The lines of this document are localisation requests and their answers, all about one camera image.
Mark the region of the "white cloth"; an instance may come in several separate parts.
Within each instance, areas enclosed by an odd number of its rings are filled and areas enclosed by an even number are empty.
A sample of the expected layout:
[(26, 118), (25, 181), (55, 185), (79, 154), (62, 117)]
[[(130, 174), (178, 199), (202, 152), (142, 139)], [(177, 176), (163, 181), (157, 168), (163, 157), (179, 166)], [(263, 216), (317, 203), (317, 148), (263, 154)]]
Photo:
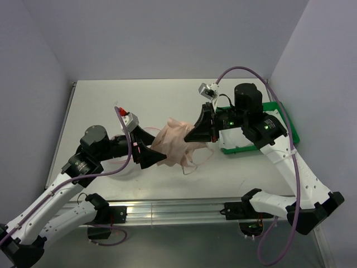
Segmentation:
[(229, 128), (220, 131), (220, 148), (223, 151), (259, 150), (274, 145), (275, 140), (287, 134), (285, 123), (275, 109), (273, 111), (240, 117), (238, 124), (229, 122)]

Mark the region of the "beige bra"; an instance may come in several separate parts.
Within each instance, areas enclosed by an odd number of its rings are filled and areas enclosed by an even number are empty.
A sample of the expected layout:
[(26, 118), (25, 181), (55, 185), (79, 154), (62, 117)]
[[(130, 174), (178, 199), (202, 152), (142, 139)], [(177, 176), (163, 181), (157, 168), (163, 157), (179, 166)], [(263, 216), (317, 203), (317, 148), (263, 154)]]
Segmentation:
[(166, 165), (173, 167), (178, 164), (181, 166), (184, 175), (194, 173), (197, 168), (206, 163), (204, 160), (197, 163), (193, 160), (193, 154), (198, 149), (208, 149), (210, 154), (208, 158), (214, 155), (214, 150), (211, 149), (206, 142), (185, 142), (186, 135), (194, 129), (194, 125), (169, 118), (167, 124), (157, 134), (151, 144), (151, 150), (166, 155), (164, 160), (157, 163), (157, 166)]

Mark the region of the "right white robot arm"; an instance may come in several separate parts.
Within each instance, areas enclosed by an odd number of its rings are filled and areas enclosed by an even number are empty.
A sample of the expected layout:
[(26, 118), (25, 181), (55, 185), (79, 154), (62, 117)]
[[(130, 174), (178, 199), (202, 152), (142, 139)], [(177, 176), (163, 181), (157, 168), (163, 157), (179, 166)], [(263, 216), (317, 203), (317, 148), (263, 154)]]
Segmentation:
[(283, 176), (293, 197), (252, 189), (239, 202), (225, 203), (227, 220), (277, 216), (288, 220), (298, 233), (307, 235), (344, 202), (340, 192), (332, 192), (308, 167), (292, 144), (292, 129), (263, 110), (262, 93), (253, 83), (234, 88), (234, 105), (219, 108), (218, 85), (200, 85), (208, 99), (199, 119), (185, 136), (185, 142), (216, 142), (220, 131), (240, 128), (243, 135), (264, 154)]

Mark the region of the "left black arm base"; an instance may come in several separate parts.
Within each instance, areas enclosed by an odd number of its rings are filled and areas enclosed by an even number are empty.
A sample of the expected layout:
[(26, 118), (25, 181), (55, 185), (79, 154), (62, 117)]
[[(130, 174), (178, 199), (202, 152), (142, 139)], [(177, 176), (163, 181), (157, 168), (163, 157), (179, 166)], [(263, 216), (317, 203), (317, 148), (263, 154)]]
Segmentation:
[(115, 224), (126, 222), (126, 206), (108, 206), (100, 209), (94, 220), (89, 222), (87, 237), (90, 240), (107, 240), (114, 232)]

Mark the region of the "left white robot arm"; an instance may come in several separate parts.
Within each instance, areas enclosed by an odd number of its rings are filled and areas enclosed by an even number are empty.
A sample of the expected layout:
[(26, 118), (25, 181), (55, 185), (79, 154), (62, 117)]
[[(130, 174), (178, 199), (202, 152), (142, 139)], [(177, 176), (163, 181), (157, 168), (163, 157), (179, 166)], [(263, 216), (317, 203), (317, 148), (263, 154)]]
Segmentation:
[(15, 267), (32, 267), (51, 242), (82, 224), (123, 223), (125, 217), (114, 216), (109, 203), (97, 193), (88, 194), (64, 214), (55, 214), (103, 172), (102, 161), (127, 155), (146, 169), (166, 159), (150, 148), (154, 139), (139, 126), (114, 138), (108, 137), (103, 126), (89, 127), (52, 184), (18, 217), (1, 225), (1, 251)]

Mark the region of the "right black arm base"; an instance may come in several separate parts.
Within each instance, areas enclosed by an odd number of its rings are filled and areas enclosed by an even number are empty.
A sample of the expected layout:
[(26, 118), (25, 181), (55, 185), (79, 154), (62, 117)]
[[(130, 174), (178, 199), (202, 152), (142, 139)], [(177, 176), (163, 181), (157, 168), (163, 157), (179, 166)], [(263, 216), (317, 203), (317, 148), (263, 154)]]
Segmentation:
[(219, 212), (227, 221), (238, 221), (239, 230), (244, 239), (256, 238), (264, 234), (264, 220), (273, 219), (268, 213), (256, 212), (246, 202), (226, 202)]

